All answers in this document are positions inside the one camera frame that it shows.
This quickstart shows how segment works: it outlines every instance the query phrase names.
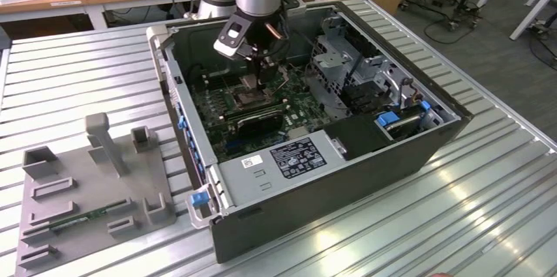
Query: floor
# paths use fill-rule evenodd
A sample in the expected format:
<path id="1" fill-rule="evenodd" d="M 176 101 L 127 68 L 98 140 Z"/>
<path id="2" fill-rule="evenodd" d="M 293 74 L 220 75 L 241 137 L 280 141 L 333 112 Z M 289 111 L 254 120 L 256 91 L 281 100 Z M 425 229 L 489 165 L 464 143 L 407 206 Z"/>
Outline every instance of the floor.
<path id="1" fill-rule="evenodd" d="M 491 0 L 483 8 L 476 30 L 452 45 L 432 41 L 424 28 L 443 16 L 411 7 L 399 11 L 396 18 L 449 58 L 480 84 L 554 138 L 557 140 L 557 70 L 552 70 L 535 58 L 530 49 L 531 33 L 518 41 L 509 39 L 523 18 L 530 12 L 527 0 Z M 540 18 L 547 19 L 556 9 L 548 7 Z M 437 40 L 452 41 L 469 28 L 452 33 L 441 26 L 433 26 L 429 33 Z M 556 37 L 548 43 L 557 51 Z M 547 61 L 551 54 L 535 41 L 535 52 Z"/>

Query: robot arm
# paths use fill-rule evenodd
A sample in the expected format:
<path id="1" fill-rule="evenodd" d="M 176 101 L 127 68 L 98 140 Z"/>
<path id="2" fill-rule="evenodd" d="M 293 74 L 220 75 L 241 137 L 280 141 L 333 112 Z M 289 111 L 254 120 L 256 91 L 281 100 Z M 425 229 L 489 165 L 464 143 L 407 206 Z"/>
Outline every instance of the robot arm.
<path id="1" fill-rule="evenodd" d="M 214 48 L 232 59 L 246 59 L 256 77 L 252 87 L 262 89 L 277 74 L 272 56 L 289 47 L 286 11 L 282 0 L 237 0 L 237 6 Z"/>

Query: green circuit board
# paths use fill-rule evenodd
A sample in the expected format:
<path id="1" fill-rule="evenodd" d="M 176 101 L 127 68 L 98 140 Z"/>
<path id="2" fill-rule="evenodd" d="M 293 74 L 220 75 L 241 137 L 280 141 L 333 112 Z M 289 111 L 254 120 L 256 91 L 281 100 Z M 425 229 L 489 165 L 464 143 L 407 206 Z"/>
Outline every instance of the green circuit board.
<path id="1" fill-rule="evenodd" d="M 284 66 L 258 95 L 246 94 L 249 88 L 240 81 L 240 76 L 222 77 L 221 80 L 214 78 L 194 87 L 194 103 L 221 162 L 290 140 L 293 129 L 310 133 L 332 122 L 309 91 L 304 75 L 304 66 Z M 253 102 L 242 104 L 240 96 L 244 96 L 245 102 Z M 280 130 L 262 130 L 261 135 L 241 138 L 240 122 L 266 113 L 282 115 Z"/>

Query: metal work surface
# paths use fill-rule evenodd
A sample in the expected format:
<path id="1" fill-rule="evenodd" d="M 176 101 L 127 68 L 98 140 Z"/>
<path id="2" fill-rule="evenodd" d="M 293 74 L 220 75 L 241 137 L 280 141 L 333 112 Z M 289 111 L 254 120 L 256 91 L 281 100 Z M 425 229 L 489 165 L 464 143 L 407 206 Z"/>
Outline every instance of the metal work surface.
<path id="1" fill-rule="evenodd" d="M 145 27 L 21 40 L 6 51 L 0 111 L 0 276 L 14 274 L 23 150 L 87 145 L 81 118 L 106 111 L 111 135 L 158 131 L 180 219 L 42 276 L 554 276 L 556 145 L 371 2 L 356 13 L 476 114 L 424 169 L 225 264 L 192 227 L 192 188 Z"/>

